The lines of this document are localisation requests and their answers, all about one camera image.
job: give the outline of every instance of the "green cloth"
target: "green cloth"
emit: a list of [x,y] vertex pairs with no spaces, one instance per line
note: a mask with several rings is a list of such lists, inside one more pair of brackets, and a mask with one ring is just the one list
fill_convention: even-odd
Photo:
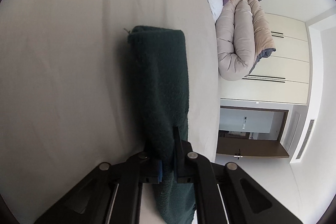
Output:
[[136,60],[134,92],[143,132],[162,160],[163,179],[153,184],[157,209],[167,224],[190,224],[193,184],[177,184],[173,174],[173,126],[188,137],[189,82],[184,34],[180,30],[137,26],[128,36]]

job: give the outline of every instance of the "white bed sheet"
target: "white bed sheet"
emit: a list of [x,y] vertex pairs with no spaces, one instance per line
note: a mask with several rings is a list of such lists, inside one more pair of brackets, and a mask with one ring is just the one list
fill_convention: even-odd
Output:
[[[0,193],[33,223],[102,161],[143,140],[127,95],[127,33],[181,29],[189,68],[189,141],[214,161],[216,32],[207,0],[3,0],[0,3]],[[142,223],[163,223],[145,187]]]

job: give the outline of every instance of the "white pillow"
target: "white pillow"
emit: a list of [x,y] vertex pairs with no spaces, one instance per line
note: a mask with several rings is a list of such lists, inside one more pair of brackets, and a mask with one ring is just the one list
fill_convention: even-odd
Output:
[[223,9],[223,0],[208,0],[208,2],[211,8],[213,19],[216,22]]

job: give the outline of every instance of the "beige comforter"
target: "beige comforter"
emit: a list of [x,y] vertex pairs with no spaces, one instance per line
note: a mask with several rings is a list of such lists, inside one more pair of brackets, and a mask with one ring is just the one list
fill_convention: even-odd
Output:
[[[127,32],[181,29],[189,69],[189,140],[215,158],[216,34],[207,0],[3,0],[0,192],[32,223],[102,161],[142,148],[127,93]],[[143,195],[141,223],[163,223]]]
[[216,22],[216,35],[218,69],[225,80],[240,80],[276,50],[258,0],[228,1]]

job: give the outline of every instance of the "cabinet handle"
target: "cabinet handle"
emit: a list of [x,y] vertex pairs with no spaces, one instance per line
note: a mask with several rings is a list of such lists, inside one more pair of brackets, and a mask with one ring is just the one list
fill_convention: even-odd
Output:
[[[273,31],[271,31],[271,32],[273,32]],[[277,34],[282,34],[282,35],[283,35],[283,33],[282,33],[282,32],[273,32],[273,33],[277,33]]]
[[281,37],[281,38],[284,38],[283,37],[283,33],[282,32],[273,32],[273,31],[271,31],[271,35],[273,36],[273,37]]
[[255,76],[255,77],[265,77],[265,78],[277,78],[277,79],[286,79],[283,77],[274,77],[274,76],[263,76],[263,75],[248,75],[248,76]]
[[277,80],[268,80],[268,79],[255,79],[255,78],[243,78],[244,80],[256,80],[256,81],[266,81],[266,82],[276,82],[276,83],[286,83],[285,81],[277,81]]

